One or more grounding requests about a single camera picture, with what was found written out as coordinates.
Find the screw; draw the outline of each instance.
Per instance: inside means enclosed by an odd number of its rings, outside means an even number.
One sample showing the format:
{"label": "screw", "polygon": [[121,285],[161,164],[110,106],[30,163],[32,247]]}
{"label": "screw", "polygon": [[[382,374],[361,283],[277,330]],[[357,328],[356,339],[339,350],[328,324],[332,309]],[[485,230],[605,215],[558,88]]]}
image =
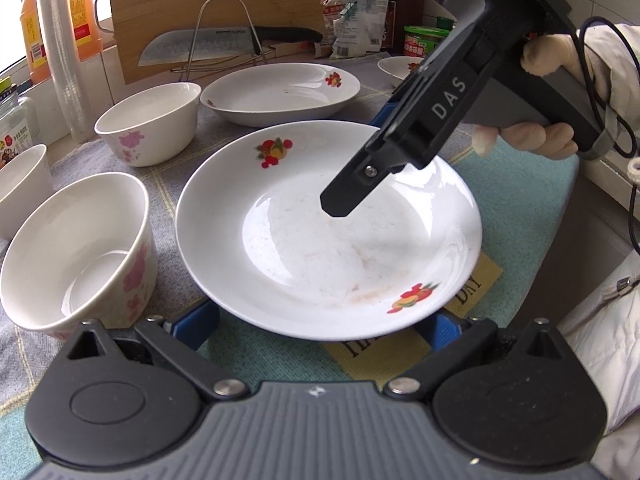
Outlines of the screw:
{"label": "screw", "polygon": [[409,395],[420,389],[420,382],[412,377],[396,377],[389,381],[388,386],[395,394]]}
{"label": "screw", "polygon": [[369,178],[373,178],[378,174],[378,170],[373,166],[367,166],[364,169],[364,174],[367,175]]}
{"label": "screw", "polygon": [[222,397],[235,397],[241,394],[246,386],[238,379],[222,379],[213,385],[214,393]]}

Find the white bowl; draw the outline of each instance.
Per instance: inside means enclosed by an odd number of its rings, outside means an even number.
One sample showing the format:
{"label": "white bowl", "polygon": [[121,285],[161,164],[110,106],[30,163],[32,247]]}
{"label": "white bowl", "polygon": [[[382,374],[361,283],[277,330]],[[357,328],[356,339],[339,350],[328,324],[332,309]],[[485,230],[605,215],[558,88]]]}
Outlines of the white bowl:
{"label": "white bowl", "polygon": [[95,133],[130,166],[160,164],[193,140],[201,92],[196,83],[149,88],[107,110],[95,123]]}
{"label": "white bowl", "polygon": [[47,147],[31,146],[0,170],[0,238],[11,240],[24,221],[53,195]]}
{"label": "white bowl", "polygon": [[142,182],[89,176],[29,216],[0,270],[0,301],[26,330],[67,338],[82,319],[132,325],[156,283],[158,256]]}
{"label": "white bowl", "polygon": [[393,86],[398,86],[413,70],[418,68],[423,57],[393,56],[378,62],[378,68],[384,72]]}
{"label": "white bowl", "polygon": [[446,162],[390,175],[347,218],[321,209],[321,191],[375,131],[282,124],[209,157],[175,218],[200,288],[255,326],[322,341],[395,332],[453,298],[476,264],[482,228]]}
{"label": "white bowl", "polygon": [[232,123],[263,128],[325,119],[360,91],[340,68],[316,63],[274,63],[225,75],[207,86],[202,103]]}

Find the white cross logo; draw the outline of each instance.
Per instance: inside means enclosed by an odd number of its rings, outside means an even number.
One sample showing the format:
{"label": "white cross logo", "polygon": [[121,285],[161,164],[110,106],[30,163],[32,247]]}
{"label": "white cross logo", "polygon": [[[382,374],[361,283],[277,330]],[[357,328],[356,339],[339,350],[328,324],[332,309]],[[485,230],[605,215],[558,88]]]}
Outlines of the white cross logo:
{"label": "white cross logo", "polygon": [[322,386],[314,386],[306,392],[317,399],[318,397],[323,396],[326,393],[326,390]]}

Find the bowl rim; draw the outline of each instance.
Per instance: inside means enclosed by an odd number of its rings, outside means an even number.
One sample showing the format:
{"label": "bowl rim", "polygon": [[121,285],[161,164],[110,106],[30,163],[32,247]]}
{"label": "bowl rim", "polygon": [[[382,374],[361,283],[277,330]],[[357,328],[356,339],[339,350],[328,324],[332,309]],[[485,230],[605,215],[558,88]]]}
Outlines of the bowl rim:
{"label": "bowl rim", "polygon": [[[120,263],[120,265],[117,267],[117,269],[113,272],[113,274],[111,275],[111,277],[107,280],[106,283],[104,283],[103,286],[101,286],[101,288],[94,294],[92,295],[91,298],[89,298],[87,301],[85,301],[79,308],[77,308],[72,314],[71,316],[67,316],[67,317],[63,317],[62,319],[59,319],[53,323],[49,323],[46,325],[31,325],[31,326],[26,326],[23,324],[19,324],[17,322],[14,321],[13,317],[11,316],[11,314],[9,314],[6,310],[6,301],[4,300],[4,293],[3,293],[3,287],[2,284],[4,283],[4,271],[5,271],[5,267],[6,267],[6,261],[9,258],[10,254],[11,254],[11,250],[12,247],[14,246],[14,241],[16,239],[18,239],[20,232],[22,232],[22,230],[25,228],[25,226],[29,223],[29,221],[31,220],[31,218],[41,209],[45,206],[45,204],[52,202],[53,200],[56,199],[56,197],[58,195],[61,195],[65,192],[68,192],[68,190],[70,188],[72,188],[73,186],[76,186],[77,184],[80,184],[81,182],[84,182],[86,180],[89,179],[94,179],[94,178],[104,178],[105,176],[108,177],[112,177],[113,175],[118,175],[118,177],[121,176],[125,176],[127,178],[130,178],[131,180],[133,180],[134,182],[136,182],[138,184],[138,186],[140,186],[140,188],[143,191],[143,195],[145,197],[145,212],[143,214],[143,218],[142,218],[142,223],[140,225],[140,228],[138,230],[138,233],[136,234],[136,238],[133,240],[133,243],[131,244],[131,247],[129,248],[129,250],[127,251],[127,256],[124,257],[123,261]],[[38,206],[38,208],[29,215],[29,217],[24,221],[24,224],[22,224],[22,226],[20,227],[20,229],[18,229],[18,232],[15,234],[14,239],[11,241],[11,243],[9,244],[9,247],[6,250],[6,253],[4,255],[4,260],[2,261],[2,266],[0,267],[0,303],[2,303],[2,307],[4,308],[4,312],[5,314],[7,314],[7,316],[9,317],[9,319],[11,319],[11,321],[13,323],[15,323],[17,326],[20,326],[21,328],[25,329],[25,330],[31,330],[34,332],[51,332],[52,330],[55,330],[56,328],[64,325],[64,324],[68,324],[69,322],[76,322],[76,321],[80,321],[84,318],[84,312],[88,309],[88,307],[95,301],[96,298],[98,298],[108,287],[110,287],[111,285],[113,285],[113,282],[115,280],[115,277],[120,274],[120,272],[122,271],[123,268],[127,267],[130,262],[132,261],[132,259],[134,258],[134,252],[133,248],[135,248],[139,243],[140,240],[142,239],[142,235],[144,234],[145,231],[145,227],[146,224],[149,221],[149,215],[150,215],[150,201],[149,201],[149,192],[146,189],[145,184],[136,176],[129,174],[129,173],[123,173],[121,171],[108,171],[105,173],[96,173],[96,174],[92,174],[89,176],[86,176],[84,178],[81,178],[79,180],[76,180],[74,182],[72,182],[71,184],[68,184],[68,186],[63,187],[62,189],[60,189],[59,191],[55,192],[53,195],[51,195],[49,198],[47,198],[41,205]]]}
{"label": "bowl rim", "polygon": [[[165,86],[176,86],[176,85],[187,85],[189,86],[191,89],[197,89],[196,93],[194,95],[193,98],[189,99],[189,101],[187,101],[185,104],[182,104],[180,106],[176,106],[174,108],[171,108],[170,110],[168,110],[167,112],[165,112],[162,115],[158,115],[158,117],[154,117],[153,119],[149,119],[148,121],[142,121],[141,123],[137,123],[137,124],[132,124],[131,126],[128,126],[127,128],[121,128],[119,130],[100,130],[98,129],[98,124],[100,123],[100,121],[106,117],[108,114],[112,113],[117,107],[123,105],[124,103],[126,103],[127,101],[133,101],[135,98],[139,97],[142,94],[145,93],[152,93],[152,92],[157,92],[158,88],[163,88]],[[163,85],[157,85],[157,86],[152,86],[151,88],[146,88],[143,91],[137,92],[133,95],[130,95],[129,97],[123,99],[122,101],[120,101],[119,103],[114,104],[111,108],[109,108],[107,111],[105,111],[105,113],[103,113],[100,117],[98,117],[98,120],[95,121],[94,124],[94,132],[101,136],[101,137],[108,137],[108,136],[113,136],[113,135],[117,135],[117,134],[121,134],[123,132],[128,132],[129,130],[133,130],[136,128],[140,128],[142,126],[145,126],[146,124],[149,124],[153,121],[157,121],[158,119],[162,119],[163,117],[167,117],[167,115],[172,114],[178,110],[180,110],[181,108],[184,108],[185,106],[190,105],[191,103],[193,103],[195,100],[200,98],[200,95],[202,94],[202,87],[194,82],[191,81],[174,81],[172,83],[165,83]]]}
{"label": "bowl rim", "polygon": [[[348,97],[346,97],[344,99],[341,99],[340,101],[337,101],[335,103],[319,104],[319,105],[315,105],[315,106],[307,106],[307,107],[300,107],[300,108],[288,108],[287,110],[267,110],[267,111],[264,111],[264,110],[262,110],[262,111],[260,111],[260,110],[233,110],[231,108],[220,108],[220,107],[217,107],[217,106],[212,106],[212,105],[208,104],[204,99],[204,93],[207,91],[207,89],[209,89],[213,85],[216,85],[218,82],[224,80],[227,77],[234,76],[235,74],[242,73],[242,72],[244,72],[246,70],[256,70],[256,69],[272,70],[269,67],[280,66],[280,65],[287,65],[287,66],[300,66],[300,65],[304,65],[304,66],[319,66],[319,67],[322,67],[322,68],[330,68],[332,70],[339,70],[343,74],[347,74],[347,75],[349,75],[350,77],[353,78],[353,80],[355,82],[355,85],[354,85],[355,91],[351,91],[350,94],[348,95]],[[337,66],[325,65],[325,64],[322,64],[322,63],[302,63],[302,62],[273,63],[273,64],[266,64],[266,65],[250,66],[250,67],[247,67],[247,68],[243,68],[242,70],[236,70],[235,72],[223,75],[222,77],[216,79],[215,81],[212,81],[206,87],[204,87],[204,89],[202,90],[202,93],[200,94],[200,102],[202,104],[204,104],[207,108],[210,108],[211,110],[215,110],[217,112],[226,112],[226,113],[231,113],[231,114],[249,114],[249,115],[254,115],[254,114],[282,114],[282,113],[290,113],[290,112],[302,112],[304,110],[318,110],[320,108],[325,108],[325,107],[335,106],[337,104],[345,103],[345,102],[350,101],[354,97],[356,97],[356,95],[359,94],[361,88],[362,88],[362,84],[360,83],[360,80],[356,76],[354,76],[351,72],[348,72],[347,70],[345,70],[343,68],[340,68],[340,67],[337,67]]]}
{"label": "bowl rim", "polygon": [[[414,56],[390,56],[390,57],[385,57],[385,58],[381,59],[381,60],[378,62],[378,68],[379,68],[380,70],[382,70],[382,72],[384,72],[385,74],[387,74],[387,75],[389,75],[389,76],[391,76],[391,77],[395,77],[396,79],[399,79],[400,81],[404,81],[404,79],[402,79],[399,75],[392,74],[391,72],[389,72],[389,70],[387,70],[387,69],[384,67],[384,65],[386,65],[386,64],[387,64],[387,63],[385,63],[385,61],[387,61],[388,59],[395,59],[395,58],[398,58],[398,57],[413,58]],[[414,59],[420,59],[420,60],[423,60],[424,58],[423,58],[423,57],[415,57]]]}
{"label": "bowl rim", "polygon": [[30,146],[29,148],[27,148],[26,150],[24,150],[23,152],[18,153],[18,155],[13,158],[11,161],[9,161],[9,163],[4,167],[4,168],[8,168],[9,165],[14,161],[17,160],[21,155],[27,153],[29,150],[33,150],[35,151],[35,148],[41,150],[42,152],[40,153],[40,156],[38,158],[38,160],[36,161],[36,163],[33,165],[33,167],[27,172],[27,174],[22,177],[20,179],[20,182],[18,182],[15,186],[13,186],[6,195],[4,195],[3,197],[0,197],[0,205],[2,205],[2,202],[4,202],[5,199],[7,199],[9,197],[9,195],[11,195],[11,193],[13,193],[16,189],[18,189],[22,183],[28,179],[28,177],[31,175],[31,173],[33,173],[36,168],[40,165],[40,163],[42,162],[42,159],[44,157],[47,156],[47,146],[46,144],[34,144],[33,146]]}
{"label": "bowl rim", "polygon": [[[213,157],[219,156],[218,154],[221,153],[223,150],[230,149],[230,147],[233,144],[239,144],[241,142],[246,142],[246,138],[247,137],[251,137],[251,136],[254,136],[254,135],[257,135],[257,134],[260,134],[260,133],[264,133],[264,132],[266,132],[268,130],[281,128],[283,126],[287,126],[287,127],[293,126],[293,127],[295,127],[297,124],[306,124],[306,123],[323,123],[323,124],[324,123],[329,123],[329,124],[331,124],[331,123],[339,123],[341,125],[354,124],[354,125],[359,126],[359,127],[369,128],[372,134],[375,133],[375,131],[377,130],[377,128],[375,126],[371,126],[370,124],[365,124],[365,123],[356,123],[354,121],[338,121],[338,120],[322,120],[322,119],[318,119],[318,120],[309,120],[309,121],[295,121],[295,122],[292,122],[292,123],[276,124],[274,126],[268,126],[266,128],[259,128],[259,129],[255,130],[255,131],[252,131],[252,132],[246,134],[245,136],[242,136],[242,137],[239,137],[238,139],[233,140],[232,142],[226,144],[225,146],[223,146],[222,148],[220,148],[216,152],[214,152],[211,155],[209,155],[199,165],[199,167],[197,167],[196,170],[191,174],[191,176],[187,180],[187,183],[182,188],[182,191],[180,192],[180,198],[178,199],[177,205],[175,207],[174,236],[175,236],[176,246],[178,248],[178,253],[180,254],[180,259],[181,259],[182,264],[184,265],[185,269],[187,270],[188,275],[191,277],[191,279],[194,281],[194,283],[196,283],[196,285],[200,288],[200,290],[208,298],[211,298],[222,309],[226,310],[232,316],[237,317],[238,319],[241,319],[241,320],[249,323],[250,325],[256,326],[256,327],[261,328],[263,330],[267,330],[268,332],[276,333],[276,334],[283,335],[283,336],[286,336],[286,337],[292,337],[292,338],[295,338],[295,339],[303,339],[303,340],[316,341],[316,342],[340,342],[340,341],[344,341],[345,340],[345,338],[343,338],[341,335],[340,336],[330,336],[330,337],[315,337],[315,336],[309,336],[309,335],[301,336],[295,330],[283,330],[281,328],[275,329],[273,325],[271,325],[269,323],[264,323],[261,320],[255,320],[254,318],[252,318],[251,316],[248,316],[247,314],[245,314],[241,310],[238,310],[235,307],[229,305],[228,302],[222,301],[220,299],[219,295],[215,293],[215,291],[213,291],[209,286],[205,286],[194,275],[195,273],[192,271],[192,266],[187,262],[187,259],[185,258],[185,253],[184,253],[183,247],[180,244],[180,238],[178,236],[178,218],[180,218],[180,216],[181,216],[181,214],[180,214],[180,206],[182,204],[182,199],[184,197],[185,190],[189,187],[189,184],[191,183],[191,181],[196,178],[197,174],[200,171],[203,171],[204,166]],[[466,184],[466,181],[462,178],[462,176],[460,176],[460,174],[455,170],[455,168],[451,164],[449,164],[446,160],[444,160],[443,158],[441,158],[438,155],[436,157],[434,157],[434,160],[436,160],[436,159],[439,160],[441,163],[443,163],[445,166],[448,166],[449,168],[451,168],[454,171],[454,173],[456,173],[457,176],[460,178],[460,183],[468,191],[469,196],[472,199],[472,204],[473,204],[473,206],[475,208],[476,215],[478,217],[479,244],[478,244],[478,246],[476,247],[475,250],[470,251],[470,253],[469,253],[470,254],[470,260],[468,261],[470,269],[471,269],[469,271],[469,273],[472,274],[473,269],[478,264],[478,260],[480,258],[481,253],[482,253],[483,227],[482,227],[482,217],[481,217],[480,212],[479,212],[478,202],[476,201],[476,197],[473,195],[473,193],[469,189],[468,185]],[[456,295],[456,293],[458,291],[459,291],[459,289],[452,288],[450,294],[447,294],[446,298],[444,298],[445,301],[442,303],[443,306],[445,304],[449,303],[449,301],[452,300],[453,297],[455,297],[455,295]],[[413,326],[418,320],[412,319],[407,324],[399,325],[398,327],[396,327],[394,329],[394,331],[404,330],[405,328]],[[386,332],[385,330],[377,330],[377,331],[363,330],[361,333],[353,335],[353,338],[355,340],[359,340],[359,339],[367,339],[367,338],[372,338],[372,337],[383,336],[383,335],[387,335],[387,334],[389,334],[389,332]]]}

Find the plate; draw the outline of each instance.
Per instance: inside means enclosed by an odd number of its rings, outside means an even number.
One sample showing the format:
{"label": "plate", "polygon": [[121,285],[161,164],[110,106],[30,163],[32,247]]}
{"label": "plate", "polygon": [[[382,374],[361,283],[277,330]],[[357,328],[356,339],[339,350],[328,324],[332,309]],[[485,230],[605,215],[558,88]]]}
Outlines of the plate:
{"label": "plate", "polygon": [[404,78],[418,68],[422,57],[394,56],[385,57],[378,62],[378,68],[384,72],[393,86],[398,86]]}
{"label": "plate", "polygon": [[263,128],[325,119],[360,91],[349,72],[316,63],[274,63],[225,75],[207,86],[200,101],[228,121]]}
{"label": "plate", "polygon": [[346,218],[321,209],[321,191],[375,131],[281,124],[210,156],[175,218],[204,293],[255,326],[320,341],[396,332],[451,300],[478,260],[482,227],[446,162],[390,175]]}

